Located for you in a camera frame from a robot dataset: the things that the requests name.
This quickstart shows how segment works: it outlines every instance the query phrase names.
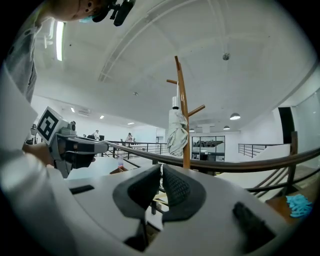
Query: white ceiling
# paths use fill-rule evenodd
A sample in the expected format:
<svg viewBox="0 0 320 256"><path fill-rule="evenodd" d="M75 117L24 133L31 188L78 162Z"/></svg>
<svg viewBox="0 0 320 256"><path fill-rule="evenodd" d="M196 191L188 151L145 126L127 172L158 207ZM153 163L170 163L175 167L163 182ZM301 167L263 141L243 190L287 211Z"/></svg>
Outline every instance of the white ceiling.
<svg viewBox="0 0 320 256"><path fill-rule="evenodd" d="M79 115L81 117L86 118L88 121L96 121L96 122L99 121L99 122L107 123L109 125L123 126L123 127L138 127L138 126L146 125L145 123L138 122L133 119L106 114L104 112L88 109L84 106L74 105L74 104L70 104L70 103L66 103L58 100L54 100L54 104L62 110L62 115L64 113L68 113L71 115ZM79 114L79 112L88 113L88 116Z"/></svg>
<svg viewBox="0 0 320 256"><path fill-rule="evenodd" d="M67 23L63 44L63 62L55 44L37 44L40 77L56 83L67 77L64 87L87 94L81 106L163 128L176 93L166 79L177 80L178 55L188 110L206 105L190 126L214 124L216 132L225 125L240 130L273 110L316 61L294 21L263 0L137 0L121 27L108 19ZM37 87L39 95L79 104L47 82ZM233 112L241 119L230 121Z"/></svg>

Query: glass partition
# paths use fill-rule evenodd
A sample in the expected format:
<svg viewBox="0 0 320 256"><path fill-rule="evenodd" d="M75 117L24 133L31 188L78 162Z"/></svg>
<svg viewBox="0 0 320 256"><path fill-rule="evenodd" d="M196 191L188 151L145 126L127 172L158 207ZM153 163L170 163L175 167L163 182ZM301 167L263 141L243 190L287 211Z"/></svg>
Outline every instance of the glass partition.
<svg viewBox="0 0 320 256"><path fill-rule="evenodd" d="M225 136L192 137L192 159L224 162L225 150Z"/></svg>

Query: blue gloves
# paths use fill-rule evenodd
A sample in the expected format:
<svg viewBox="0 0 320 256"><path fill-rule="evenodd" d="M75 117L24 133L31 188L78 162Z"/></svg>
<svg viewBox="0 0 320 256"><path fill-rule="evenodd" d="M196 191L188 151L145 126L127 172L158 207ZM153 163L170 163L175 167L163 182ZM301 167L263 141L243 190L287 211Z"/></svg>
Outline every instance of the blue gloves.
<svg viewBox="0 0 320 256"><path fill-rule="evenodd" d="M308 215L312 210L312 202L302 194L297 194L293 196L286 196L286 202L291 208L290 216L293 218L299 218Z"/></svg>

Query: handheld device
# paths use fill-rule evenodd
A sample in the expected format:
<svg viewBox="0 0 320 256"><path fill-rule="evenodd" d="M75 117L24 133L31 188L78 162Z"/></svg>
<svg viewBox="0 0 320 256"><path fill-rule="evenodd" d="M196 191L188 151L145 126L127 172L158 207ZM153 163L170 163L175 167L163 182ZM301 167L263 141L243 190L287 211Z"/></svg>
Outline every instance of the handheld device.
<svg viewBox="0 0 320 256"><path fill-rule="evenodd" d="M54 167L64 178L72 169L88 167L96 154L109 150L109 145L103 141L78 137L76 123L64 120L50 107L44 111L36 132L48 145Z"/></svg>

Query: table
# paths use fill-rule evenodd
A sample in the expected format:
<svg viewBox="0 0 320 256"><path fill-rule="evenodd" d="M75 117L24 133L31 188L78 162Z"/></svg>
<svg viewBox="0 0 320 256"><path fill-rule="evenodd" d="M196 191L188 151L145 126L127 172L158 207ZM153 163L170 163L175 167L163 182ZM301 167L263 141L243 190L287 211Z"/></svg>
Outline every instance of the table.
<svg viewBox="0 0 320 256"><path fill-rule="evenodd" d="M320 186L320 180L314 182L310 186L299 190L297 192L289 194L289 196L294 196L301 194L308 198L308 200L312 203L314 203L317 199L318 191ZM277 213L279 213L287 223L289 224L295 224L299 222L303 217L300 218L292 218L290 216L291 209L289 208L287 204L287 198L285 196L276 197L273 199L269 199L265 201L266 204L268 204L270 207L272 207Z"/></svg>

